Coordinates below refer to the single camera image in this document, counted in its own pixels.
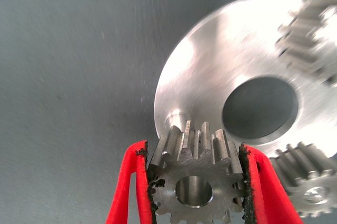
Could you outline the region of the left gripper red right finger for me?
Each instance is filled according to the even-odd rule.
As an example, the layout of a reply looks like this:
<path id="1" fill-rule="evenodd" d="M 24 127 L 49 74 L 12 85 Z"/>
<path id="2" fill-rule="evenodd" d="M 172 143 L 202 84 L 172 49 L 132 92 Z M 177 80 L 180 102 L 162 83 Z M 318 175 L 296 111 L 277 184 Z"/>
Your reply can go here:
<path id="1" fill-rule="evenodd" d="M 288 198 L 269 158 L 256 148 L 242 143 L 239 148 L 245 189 L 245 223 L 302 223 Z"/>

